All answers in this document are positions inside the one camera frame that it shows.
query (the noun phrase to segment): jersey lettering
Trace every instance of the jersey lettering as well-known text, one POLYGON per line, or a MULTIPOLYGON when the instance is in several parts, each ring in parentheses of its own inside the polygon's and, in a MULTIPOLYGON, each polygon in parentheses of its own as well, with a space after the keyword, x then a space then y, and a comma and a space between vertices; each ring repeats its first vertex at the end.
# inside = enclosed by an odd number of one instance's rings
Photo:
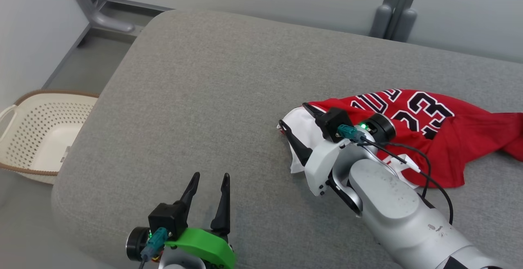
POLYGON ((426 92, 416 92, 407 102, 407 106, 415 114, 423 110, 427 115, 433 117, 434 119, 429 124, 437 129, 441 127, 446 117, 454 116, 452 111, 426 92))
POLYGON ((400 97, 401 90, 385 90, 384 93, 387 94, 389 96, 389 100, 394 103, 396 99, 400 97))
POLYGON ((362 110, 364 109, 364 108, 363 108, 363 107, 358 103, 358 101, 355 101, 355 100, 351 101, 351 107, 355 107, 355 108, 362 109, 362 110))
POLYGON ((387 107, 389 106, 381 97, 375 93, 362 94, 358 95, 357 97, 361 99, 366 105, 368 105, 368 107, 370 107, 373 111, 380 114, 384 114, 387 110, 387 107))
POLYGON ((436 136, 436 133, 438 133, 438 132, 435 131, 434 129, 432 129, 431 127, 425 126, 422 129, 422 133, 426 139, 434 139, 434 137, 436 136))
POLYGON ((409 127, 411 131, 420 131, 420 123, 407 111, 399 110, 394 114, 394 116, 392 116, 392 119, 407 122, 407 127, 409 127))

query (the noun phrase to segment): gray cushioned surface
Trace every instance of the gray cushioned surface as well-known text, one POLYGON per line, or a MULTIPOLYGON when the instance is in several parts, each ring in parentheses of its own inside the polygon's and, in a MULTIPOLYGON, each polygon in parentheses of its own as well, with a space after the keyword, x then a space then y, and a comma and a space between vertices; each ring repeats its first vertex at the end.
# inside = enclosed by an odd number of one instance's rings
MULTIPOLYGON (((71 241, 116 267, 130 230, 201 172, 189 225, 208 228, 232 180, 238 268, 396 268, 332 191, 314 197, 275 129, 304 101, 389 88, 521 111, 523 66, 405 43, 218 12, 151 21, 82 128, 54 187, 71 241)), ((523 263, 522 163, 496 153, 450 190, 455 227, 480 249, 523 263)), ((447 213, 444 198, 429 199, 447 213)))

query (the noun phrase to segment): gray metal frame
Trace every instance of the gray metal frame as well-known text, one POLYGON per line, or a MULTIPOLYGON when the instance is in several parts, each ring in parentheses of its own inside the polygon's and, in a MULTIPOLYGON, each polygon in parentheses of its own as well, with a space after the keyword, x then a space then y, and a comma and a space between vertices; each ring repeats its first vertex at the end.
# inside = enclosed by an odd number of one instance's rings
POLYGON ((376 10, 369 36, 406 42, 417 13, 411 9, 413 0, 383 0, 376 10))
POLYGON ((398 0, 396 12, 392 14, 385 39, 406 42, 416 21, 417 12, 411 9, 414 0, 398 0))
POLYGON ((168 7, 155 6, 153 4, 140 3, 140 2, 136 2, 136 1, 130 1, 130 0, 107 0, 107 1, 126 4, 128 6, 136 6, 136 7, 143 7, 143 8, 152 9, 152 10, 158 10, 158 11, 162 11, 162 12, 173 10, 172 8, 168 8, 168 7))
POLYGON ((132 23, 113 19, 100 12, 98 7, 103 4, 105 0, 76 0, 76 2, 78 2, 78 5, 80 5, 89 23, 91 23, 93 27, 101 27, 103 29, 124 33, 134 31, 134 25, 132 23))

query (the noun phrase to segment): gray floor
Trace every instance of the gray floor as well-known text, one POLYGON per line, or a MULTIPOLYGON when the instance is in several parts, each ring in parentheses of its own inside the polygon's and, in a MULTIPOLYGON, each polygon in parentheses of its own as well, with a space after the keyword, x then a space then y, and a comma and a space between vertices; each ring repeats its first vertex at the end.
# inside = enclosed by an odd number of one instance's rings
MULTIPOLYGON (((142 26, 159 14, 116 3, 106 4, 102 11, 142 26)), ((117 33, 89 31, 85 43, 73 49, 47 88, 101 93, 133 39, 117 33)), ((77 250, 58 233, 52 219, 51 191, 51 185, 0 170, 0 267, 112 268, 77 250)))
POLYGON ((94 36, 89 32, 85 43, 71 53, 47 88, 99 94, 129 47, 130 43, 94 36))

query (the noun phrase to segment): laundry basket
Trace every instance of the laundry basket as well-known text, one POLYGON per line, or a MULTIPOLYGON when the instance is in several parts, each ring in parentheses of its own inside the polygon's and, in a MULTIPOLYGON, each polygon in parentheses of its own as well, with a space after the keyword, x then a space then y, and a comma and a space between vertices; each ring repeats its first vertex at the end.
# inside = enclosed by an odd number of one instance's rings
POLYGON ((0 113, 0 168, 53 184, 97 99, 63 90, 22 96, 0 113))

